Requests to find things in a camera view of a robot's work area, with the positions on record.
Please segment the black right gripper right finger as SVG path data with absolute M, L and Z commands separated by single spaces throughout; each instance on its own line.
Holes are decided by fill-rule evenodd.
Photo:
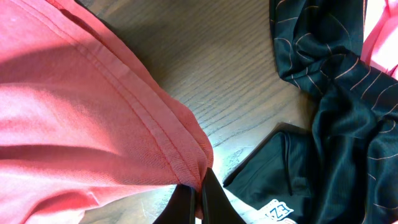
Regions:
M 229 202 L 211 168 L 207 168 L 202 183 L 202 224 L 245 224 Z

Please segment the red soccer t-shirt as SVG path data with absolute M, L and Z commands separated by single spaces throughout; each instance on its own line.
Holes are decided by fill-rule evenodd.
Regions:
M 193 113 L 74 1 L 1 2 L 1 222 L 78 223 L 213 165 Z

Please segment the pink and black jersey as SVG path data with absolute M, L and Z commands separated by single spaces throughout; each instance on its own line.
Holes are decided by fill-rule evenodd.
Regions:
M 318 101 L 224 181 L 269 222 L 397 221 L 397 81 L 361 60 L 365 1 L 271 1 L 279 77 Z

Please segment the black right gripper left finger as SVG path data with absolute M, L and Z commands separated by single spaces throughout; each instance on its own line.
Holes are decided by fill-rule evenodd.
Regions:
M 195 189 L 179 184 L 153 224 L 195 224 Z

